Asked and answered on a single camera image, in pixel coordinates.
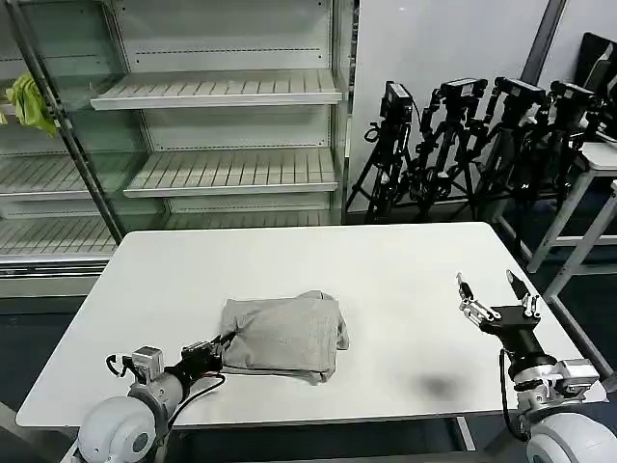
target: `cable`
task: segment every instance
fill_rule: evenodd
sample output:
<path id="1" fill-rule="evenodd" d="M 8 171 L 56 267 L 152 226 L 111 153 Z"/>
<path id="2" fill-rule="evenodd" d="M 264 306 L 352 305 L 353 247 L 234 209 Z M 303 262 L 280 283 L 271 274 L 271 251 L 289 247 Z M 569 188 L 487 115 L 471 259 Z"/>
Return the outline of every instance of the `cable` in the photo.
<path id="1" fill-rule="evenodd" d="M 412 95 L 412 104 L 414 105 L 414 109 L 416 110 L 416 116 L 417 116 L 417 123 L 420 123 L 420 121 L 422 120 L 422 118 L 420 117 L 420 112 L 417 109 L 417 104 L 416 104 L 416 99 L 414 98 L 414 96 Z"/>
<path id="2" fill-rule="evenodd" d="M 499 379 L 501 381 L 501 406 L 503 407 L 503 419 L 505 425 L 508 427 L 508 431 L 516 439 L 521 442 L 527 442 L 529 435 L 514 428 L 514 425 L 510 421 L 510 412 L 508 412 L 508 399 L 505 393 L 505 349 L 499 351 Z"/>
<path id="3" fill-rule="evenodd" d="M 207 394 L 210 391 L 215 390 L 219 386 L 222 386 L 223 383 L 225 383 L 225 376 L 223 376 L 221 373 L 213 374 L 213 375 L 210 375 L 210 376 L 204 376 L 204 377 L 219 378 L 221 381 L 219 381 L 216 384 L 213 384 L 212 386 L 210 386 L 208 388 L 205 388 L 203 391 L 199 391 L 198 393 L 195 393 L 195 394 L 191 395 L 186 400 L 184 400 L 184 402 L 182 402 L 180 407 L 175 411 L 174 415 L 170 419 L 170 422 L 167 425 L 168 429 L 171 430 L 172 427 L 174 427 L 175 420 L 177 420 L 177 417 L 180 415 L 180 413 L 182 413 L 182 410 L 184 410 L 189 403 L 191 403 L 196 398 L 199 398 L 202 395 Z"/>

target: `white table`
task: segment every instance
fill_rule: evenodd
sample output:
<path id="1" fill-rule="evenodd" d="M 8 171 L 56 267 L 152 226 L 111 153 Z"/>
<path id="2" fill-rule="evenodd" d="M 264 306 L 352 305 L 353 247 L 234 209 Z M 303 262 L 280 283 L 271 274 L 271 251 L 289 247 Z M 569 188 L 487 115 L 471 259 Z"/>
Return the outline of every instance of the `white table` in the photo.
<path id="1" fill-rule="evenodd" d="M 506 269 L 523 275 L 485 224 L 133 232 L 122 242 L 17 414 L 22 426 L 79 426 L 93 406 L 125 395 L 107 355 L 180 348 L 212 338 L 227 298 L 336 297 L 351 338 L 326 384 L 230 375 L 176 425 L 358 422 L 500 411 L 497 338 L 459 312 L 462 271 L 484 303 L 516 302 Z M 580 358 L 548 307 L 540 343 Z M 596 384 L 587 394 L 605 400 Z M 512 388 L 509 405 L 516 407 Z"/>

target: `gray floor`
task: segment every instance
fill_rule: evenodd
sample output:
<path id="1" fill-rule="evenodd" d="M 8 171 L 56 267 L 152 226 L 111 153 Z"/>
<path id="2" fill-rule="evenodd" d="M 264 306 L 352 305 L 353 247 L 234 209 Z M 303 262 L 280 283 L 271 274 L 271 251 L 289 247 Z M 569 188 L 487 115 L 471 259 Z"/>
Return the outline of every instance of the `gray floor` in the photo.
<path id="1" fill-rule="evenodd" d="M 539 241 L 550 221 L 548 216 L 539 214 L 530 219 L 525 240 Z M 589 221 L 584 214 L 579 219 L 573 224 L 575 231 Z M 552 254 L 541 271 L 532 276 L 538 289 L 542 290 L 558 270 L 563 259 L 560 253 Z M 606 259 L 606 256 L 603 253 L 599 258 Z M 613 365 L 617 365 L 615 284 L 617 276 L 579 277 L 562 293 L 562 300 Z M 5 299 L 0 300 L 0 313 L 24 307 L 38 312 L 58 307 L 76 310 L 80 303 L 81 298 Z M 70 314 L 0 315 L 1 401 L 15 409 L 19 407 L 71 319 Z M 617 400 L 587 405 L 581 411 L 617 433 Z M 501 416 L 474 417 L 469 419 L 469 427 L 481 448 L 503 428 L 503 421 Z M 456 437 L 444 420 L 183 432 L 174 436 L 169 461 L 238 462 L 411 454 L 457 449 Z M 0 463 L 40 462 L 3 432 L 0 432 L 0 449 Z M 523 447 L 513 451 L 511 461 L 525 461 Z"/>

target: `folded gray cloth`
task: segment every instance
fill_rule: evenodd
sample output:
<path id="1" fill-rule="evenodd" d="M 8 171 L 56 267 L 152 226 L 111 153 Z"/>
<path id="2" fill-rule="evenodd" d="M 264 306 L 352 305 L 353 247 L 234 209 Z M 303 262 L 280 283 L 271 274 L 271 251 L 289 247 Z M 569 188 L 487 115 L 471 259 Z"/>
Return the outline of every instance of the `folded gray cloth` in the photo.
<path id="1" fill-rule="evenodd" d="M 224 371 L 229 373 L 327 381 L 335 372 L 336 350 L 349 348 L 338 301 L 321 291 L 291 299 L 229 299 L 221 336 L 229 333 L 236 333 L 223 353 Z"/>

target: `white shelf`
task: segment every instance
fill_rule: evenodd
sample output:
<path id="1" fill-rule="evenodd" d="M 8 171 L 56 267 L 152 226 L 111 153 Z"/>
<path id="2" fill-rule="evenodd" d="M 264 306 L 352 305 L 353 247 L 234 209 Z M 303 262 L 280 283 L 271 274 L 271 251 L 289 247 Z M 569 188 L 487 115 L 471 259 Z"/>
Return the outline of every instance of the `white shelf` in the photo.
<path id="1" fill-rule="evenodd" d="M 336 104 L 329 69 L 129 74 L 91 99 L 99 111 L 292 104 Z"/>
<path id="2" fill-rule="evenodd" d="M 73 255 L 107 259 L 116 242 L 100 217 L 0 220 L 0 259 Z"/>
<path id="3" fill-rule="evenodd" d="M 331 225 L 329 210 L 174 214 L 165 230 L 261 229 Z"/>
<path id="4" fill-rule="evenodd" d="M 5 116 L 15 115 L 15 107 L 8 101 L 0 100 L 0 111 L 2 111 Z"/>
<path id="5" fill-rule="evenodd" d="M 174 198 L 336 188 L 328 149 L 165 151 L 150 156 L 124 196 Z"/>
<path id="6" fill-rule="evenodd" d="M 95 168 L 103 189 L 117 191 L 131 156 L 105 154 Z M 87 200 L 86 185 L 67 154 L 0 158 L 0 201 Z"/>

